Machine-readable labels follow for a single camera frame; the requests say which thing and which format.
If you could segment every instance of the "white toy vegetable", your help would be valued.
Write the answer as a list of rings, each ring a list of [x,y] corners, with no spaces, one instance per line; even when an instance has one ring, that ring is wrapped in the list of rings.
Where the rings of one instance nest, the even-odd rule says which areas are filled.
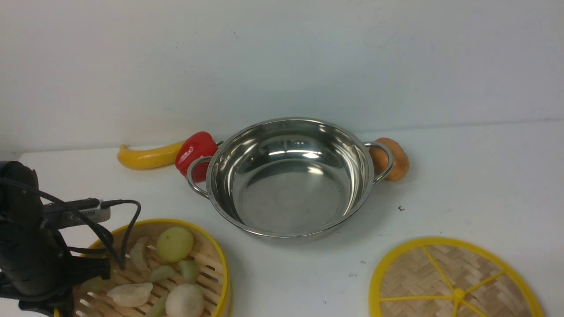
[[[124,284],[108,291],[108,296],[119,306],[139,307],[144,305],[151,296],[153,284]]]
[[[129,251],[131,263],[139,271],[150,271],[147,266],[147,262],[145,261],[147,242],[149,242],[149,237],[140,237],[133,248],[131,248],[131,251]]]
[[[196,285],[178,285],[166,299],[165,310],[168,317],[200,317],[204,312],[204,295]]]

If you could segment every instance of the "yellow banana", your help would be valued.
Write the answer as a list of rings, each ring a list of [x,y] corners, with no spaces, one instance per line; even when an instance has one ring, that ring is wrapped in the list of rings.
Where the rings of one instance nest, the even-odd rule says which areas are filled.
[[[117,160],[128,169],[144,170],[160,168],[174,163],[176,155],[184,141],[170,144],[160,148],[137,151],[124,144],[120,145]]]

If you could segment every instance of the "red bell pepper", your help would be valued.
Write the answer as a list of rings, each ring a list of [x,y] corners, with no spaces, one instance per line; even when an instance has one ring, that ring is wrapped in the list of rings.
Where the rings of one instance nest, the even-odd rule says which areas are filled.
[[[203,156],[213,156],[217,149],[218,147],[209,133],[204,131],[198,132],[184,142],[180,151],[178,151],[174,165],[186,177],[188,167],[192,162]],[[209,163],[206,162],[194,168],[192,178],[196,183],[206,180],[208,165]]]

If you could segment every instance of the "potato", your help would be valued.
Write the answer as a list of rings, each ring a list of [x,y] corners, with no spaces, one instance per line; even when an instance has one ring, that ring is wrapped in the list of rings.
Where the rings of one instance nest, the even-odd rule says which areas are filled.
[[[192,251],[194,236],[184,227],[165,230],[157,239],[157,253],[166,262],[178,262]]]
[[[407,171],[409,171],[409,158],[402,147],[398,142],[389,138],[380,138],[377,139],[376,142],[387,146],[392,155],[394,155],[394,165],[391,168],[390,174],[386,177],[386,180],[396,182],[403,179],[407,175]],[[377,174],[382,173],[388,164],[386,152],[376,147],[371,147],[369,151],[370,156],[372,156],[372,162],[374,163],[374,172]]]

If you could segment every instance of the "pot handle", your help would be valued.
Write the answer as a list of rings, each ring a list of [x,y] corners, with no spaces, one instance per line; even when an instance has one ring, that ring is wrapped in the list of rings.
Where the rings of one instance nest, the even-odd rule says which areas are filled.
[[[194,182],[194,179],[192,178],[192,172],[194,171],[194,168],[197,165],[200,165],[200,164],[205,163],[205,162],[209,162],[211,160],[212,160],[211,156],[203,156],[203,157],[197,158],[197,159],[194,160],[194,162],[192,162],[192,164],[190,164],[190,166],[188,167],[188,171],[186,172],[186,180],[188,181],[188,185],[190,186],[190,188],[193,191],[195,191],[196,194],[198,194],[198,195],[200,195],[204,198],[207,198],[207,199],[210,199],[208,192],[206,192],[205,190],[201,189],[200,187],[198,187],[196,185],[196,182]]]
[[[388,149],[387,146],[385,146],[384,144],[382,144],[380,142],[366,142],[364,144],[364,146],[365,147],[377,147],[377,148],[383,149],[384,152],[386,152],[386,155],[388,156],[388,165],[386,166],[386,169],[380,175],[374,176],[374,184],[376,184],[377,182],[386,178],[386,176],[388,176],[388,174],[390,174],[391,168],[394,167],[394,155],[391,153],[390,149]]]

